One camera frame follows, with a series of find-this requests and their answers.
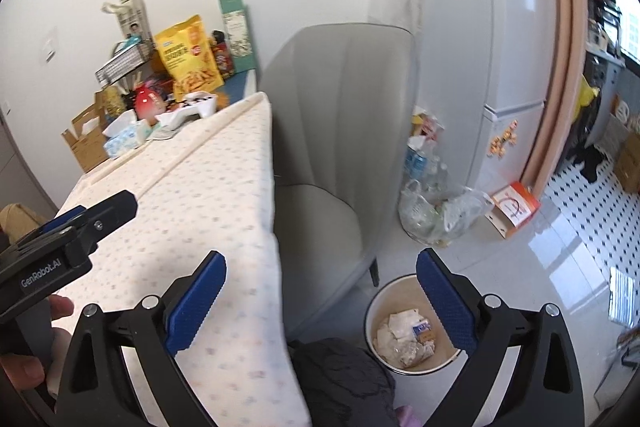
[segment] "fingernail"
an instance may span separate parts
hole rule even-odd
[[[22,368],[29,378],[33,380],[42,380],[44,378],[44,369],[38,359],[29,359],[22,363]]]

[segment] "yellow snack bag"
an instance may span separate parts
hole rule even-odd
[[[175,79],[177,102],[182,101],[185,93],[213,92],[224,84],[199,15],[171,26],[154,39],[165,68]]]

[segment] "floral tablecloth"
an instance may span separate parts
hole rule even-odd
[[[282,330],[267,97],[256,93],[103,164],[60,212],[123,189],[138,198],[138,215],[100,242],[91,272],[60,291],[76,312],[56,325],[73,331],[88,303],[114,311],[162,295],[218,250],[226,282],[191,347],[178,352],[180,369],[220,427],[310,425]],[[132,349],[125,357],[148,420],[166,425]]]

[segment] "gray upholstered chair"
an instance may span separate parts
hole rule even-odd
[[[371,24],[304,28],[264,72],[288,339],[367,269],[377,285],[416,86],[412,35]]]

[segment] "purple fabric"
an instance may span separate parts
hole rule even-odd
[[[414,414],[414,408],[410,405],[403,405],[396,408],[396,418],[400,427],[422,427],[422,422]]]

